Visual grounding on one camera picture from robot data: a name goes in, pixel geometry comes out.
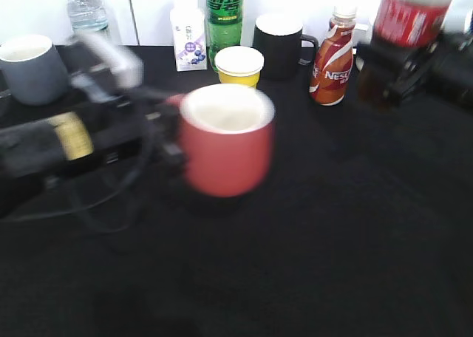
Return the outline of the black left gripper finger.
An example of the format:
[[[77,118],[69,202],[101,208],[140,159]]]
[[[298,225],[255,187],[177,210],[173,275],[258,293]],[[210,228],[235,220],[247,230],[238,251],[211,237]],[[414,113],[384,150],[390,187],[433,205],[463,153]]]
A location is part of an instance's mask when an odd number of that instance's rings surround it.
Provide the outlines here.
[[[176,106],[155,106],[147,115],[154,136],[154,158],[167,177],[183,173],[186,155],[180,145],[180,112]]]

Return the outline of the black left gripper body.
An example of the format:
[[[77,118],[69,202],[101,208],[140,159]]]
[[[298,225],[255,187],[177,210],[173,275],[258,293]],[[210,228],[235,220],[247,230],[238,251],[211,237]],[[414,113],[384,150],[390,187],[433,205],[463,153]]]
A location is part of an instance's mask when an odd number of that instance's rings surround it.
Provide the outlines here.
[[[86,157],[88,172],[107,165],[137,160],[133,174],[141,174],[154,158],[154,136],[147,115],[155,106],[173,106],[173,94],[161,89],[136,89],[108,103],[86,104],[86,129],[94,146]]]

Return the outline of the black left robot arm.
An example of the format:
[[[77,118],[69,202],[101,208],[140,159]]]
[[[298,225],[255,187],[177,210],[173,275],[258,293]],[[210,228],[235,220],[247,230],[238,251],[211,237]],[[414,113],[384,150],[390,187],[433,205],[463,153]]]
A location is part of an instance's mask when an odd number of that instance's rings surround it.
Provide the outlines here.
[[[162,92],[140,90],[105,103],[84,102],[49,118],[1,130],[1,219],[55,181],[135,157],[115,191],[131,185],[153,161],[180,171],[179,112]]]

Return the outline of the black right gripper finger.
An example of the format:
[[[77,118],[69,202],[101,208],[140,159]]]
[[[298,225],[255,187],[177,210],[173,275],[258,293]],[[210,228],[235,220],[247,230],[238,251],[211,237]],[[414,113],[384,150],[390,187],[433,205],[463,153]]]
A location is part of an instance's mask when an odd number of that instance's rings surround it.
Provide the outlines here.
[[[392,108],[419,96],[414,86],[421,72],[413,61],[418,48],[360,43],[356,49],[356,60],[362,63],[357,78],[360,101],[375,108]]]

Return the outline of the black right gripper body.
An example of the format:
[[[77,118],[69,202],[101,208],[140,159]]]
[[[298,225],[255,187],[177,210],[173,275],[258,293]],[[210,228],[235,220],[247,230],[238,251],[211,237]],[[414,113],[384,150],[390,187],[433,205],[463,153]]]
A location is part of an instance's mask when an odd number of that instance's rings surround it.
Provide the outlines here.
[[[434,95],[464,110],[472,109],[472,34],[441,33],[416,49],[415,69],[421,76],[415,95]]]

